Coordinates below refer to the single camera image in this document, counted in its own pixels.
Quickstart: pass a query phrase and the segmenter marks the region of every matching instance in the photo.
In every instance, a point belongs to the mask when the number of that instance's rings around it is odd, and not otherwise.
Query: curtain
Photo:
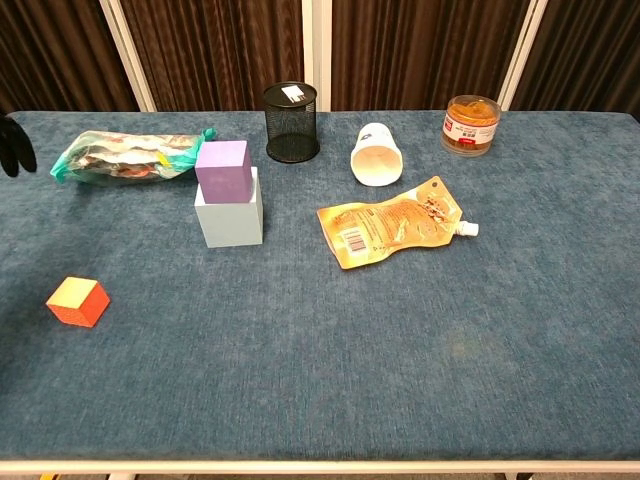
[[[640,117],[640,2],[549,0],[511,104]]]
[[[0,110],[131,111],[98,0],[0,1]]]
[[[300,0],[122,0],[160,111],[258,110],[304,79]]]
[[[333,110],[497,100],[528,0],[334,0]]]

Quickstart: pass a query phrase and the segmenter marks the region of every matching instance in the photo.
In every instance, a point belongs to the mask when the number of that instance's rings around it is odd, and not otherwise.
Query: orange cube
[[[97,280],[67,277],[47,300],[47,307],[63,323],[92,328],[109,302]]]

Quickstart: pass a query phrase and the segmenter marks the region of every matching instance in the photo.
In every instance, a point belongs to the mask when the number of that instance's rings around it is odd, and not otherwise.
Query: white table frame
[[[336,475],[428,473],[640,473],[640,461],[460,460],[460,461],[191,461],[191,460],[4,460],[0,475],[60,474],[226,474]]]

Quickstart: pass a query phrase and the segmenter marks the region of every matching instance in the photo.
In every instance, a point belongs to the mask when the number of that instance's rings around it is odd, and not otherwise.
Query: snack bag
[[[403,248],[439,247],[454,234],[478,234],[461,222],[462,210],[440,177],[382,203],[321,208],[318,218],[329,248],[343,269],[384,260]]]
[[[167,180],[196,164],[202,143],[213,140],[209,128],[200,135],[130,135],[88,131],[80,134],[51,169],[58,182],[67,178],[96,185]]]

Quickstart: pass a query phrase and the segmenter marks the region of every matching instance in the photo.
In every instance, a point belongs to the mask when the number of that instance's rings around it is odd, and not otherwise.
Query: wooden block
[[[91,328],[109,302],[107,292],[97,280],[67,277],[47,300],[47,307],[63,323]]]
[[[207,247],[262,243],[262,196],[258,169],[251,167],[253,189],[247,203],[206,203],[198,185],[194,206]]]

